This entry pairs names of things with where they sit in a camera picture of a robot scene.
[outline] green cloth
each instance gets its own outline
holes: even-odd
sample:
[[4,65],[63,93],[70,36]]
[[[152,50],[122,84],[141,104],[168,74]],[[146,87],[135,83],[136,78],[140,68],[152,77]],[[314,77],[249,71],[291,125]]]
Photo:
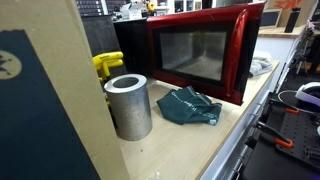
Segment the green cloth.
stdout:
[[174,123],[203,122],[216,125],[222,104],[212,103],[204,94],[197,94],[191,86],[170,90],[157,101],[163,117]]

